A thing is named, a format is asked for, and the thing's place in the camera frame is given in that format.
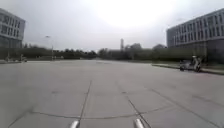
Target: street lamp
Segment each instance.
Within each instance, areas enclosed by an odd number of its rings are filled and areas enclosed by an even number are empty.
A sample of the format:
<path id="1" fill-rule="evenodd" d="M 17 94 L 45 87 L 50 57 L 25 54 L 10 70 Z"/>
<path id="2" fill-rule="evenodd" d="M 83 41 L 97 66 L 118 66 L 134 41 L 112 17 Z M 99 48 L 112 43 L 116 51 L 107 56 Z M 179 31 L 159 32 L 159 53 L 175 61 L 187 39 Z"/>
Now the street lamp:
<path id="1" fill-rule="evenodd" d="M 45 36 L 45 38 L 49 40 L 51 37 L 50 36 Z M 52 48 L 51 48 L 51 59 L 52 59 L 52 61 L 54 60 L 54 47 L 53 47 L 53 44 L 52 44 Z"/>

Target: sky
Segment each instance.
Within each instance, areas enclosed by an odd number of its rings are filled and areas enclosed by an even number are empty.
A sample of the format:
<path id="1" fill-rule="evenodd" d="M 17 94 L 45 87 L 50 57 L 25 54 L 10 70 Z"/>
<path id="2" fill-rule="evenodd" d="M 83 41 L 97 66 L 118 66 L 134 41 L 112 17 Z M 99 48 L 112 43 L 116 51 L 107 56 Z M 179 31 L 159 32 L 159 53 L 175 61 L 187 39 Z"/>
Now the sky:
<path id="1" fill-rule="evenodd" d="M 223 8 L 224 0 L 0 0 L 26 21 L 24 43 L 54 49 L 166 45 L 166 30 Z"/>

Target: ground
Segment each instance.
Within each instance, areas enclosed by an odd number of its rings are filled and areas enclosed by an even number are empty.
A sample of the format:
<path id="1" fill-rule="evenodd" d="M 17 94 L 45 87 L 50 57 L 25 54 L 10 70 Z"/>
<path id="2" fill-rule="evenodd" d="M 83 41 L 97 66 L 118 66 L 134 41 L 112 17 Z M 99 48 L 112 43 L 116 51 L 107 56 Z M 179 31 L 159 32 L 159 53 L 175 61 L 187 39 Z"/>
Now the ground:
<path id="1" fill-rule="evenodd" d="M 1 128 L 224 127 L 224 76 L 115 61 L 0 65 Z"/>

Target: roof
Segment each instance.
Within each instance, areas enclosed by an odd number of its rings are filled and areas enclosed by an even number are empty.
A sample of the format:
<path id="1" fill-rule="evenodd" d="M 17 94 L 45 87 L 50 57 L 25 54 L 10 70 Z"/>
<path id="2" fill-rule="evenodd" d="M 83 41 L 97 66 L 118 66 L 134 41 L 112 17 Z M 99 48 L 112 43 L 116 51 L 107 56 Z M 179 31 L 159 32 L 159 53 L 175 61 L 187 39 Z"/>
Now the roof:
<path id="1" fill-rule="evenodd" d="M 195 20 L 197 20 L 197 19 L 200 19 L 200 18 L 203 18 L 203 17 L 206 17 L 206 16 L 210 16 L 210 15 L 213 15 L 213 14 L 215 14 L 215 13 L 217 13 L 217 12 L 221 12 L 221 11 L 224 11 L 224 8 L 219 9 L 219 10 L 216 10 L 216 11 L 213 11 L 213 12 L 210 12 L 210 13 L 207 13 L 207 14 L 202 15 L 202 16 L 198 16 L 198 17 L 193 18 L 193 19 L 191 19 L 191 20 L 185 21 L 185 22 L 183 22 L 183 23 L 181 23 L 181 24 L 178 24 L 178 25 L 175 25 L 175 26 L 173 26 L 173 27 L 171 27 L 171 28 L 168 28 L 167 30 L 170 30 L 170 29 L 179 27 L 179 26 L 184 25 L 184 24 L 186 24 L 186 23 L 189 23 L 189 22 L 191 22 L 191 21 L 195 21 Z"/>
<path id="2" fill-rule="evenodd" d="M 2 9 L 2 8 L 0 8 L 0 13 L 3 13 L 3 14 L 5 14 L 5 15 L 8 15 L 8 16 L 11 16 L 11 17 L 15 17 L 15 18 L 20 19 L 20 20 L 22 20 L 22 21 L 25 22 L 24 19 L 22 19 L 22 18 L 20 18 L 20 17 L 18 17 L 18 16 L 16 16 L 16 15 L 14 15 L 14 14 L 12 14 L 12 13 L 10 13 L 10 12 L 8 12 L 8 11 Z"/>

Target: white building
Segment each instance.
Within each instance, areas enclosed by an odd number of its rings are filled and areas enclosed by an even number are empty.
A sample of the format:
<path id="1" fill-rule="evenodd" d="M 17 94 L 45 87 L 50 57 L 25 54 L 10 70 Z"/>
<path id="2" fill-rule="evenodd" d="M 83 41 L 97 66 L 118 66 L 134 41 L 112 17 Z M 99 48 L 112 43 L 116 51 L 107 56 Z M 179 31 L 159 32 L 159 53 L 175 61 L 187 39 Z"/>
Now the white building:
<path id="1" fill-rule="evenodd" d="M 197 17 L 167 30 L 167 46 L 192 53 L 219 56 L 224 62 L 224 9 Z"/>
<path id="2" fill-rule="evenodd" d="M 0 8 L 0 47 L 21 48 L 25 20 Z"/>

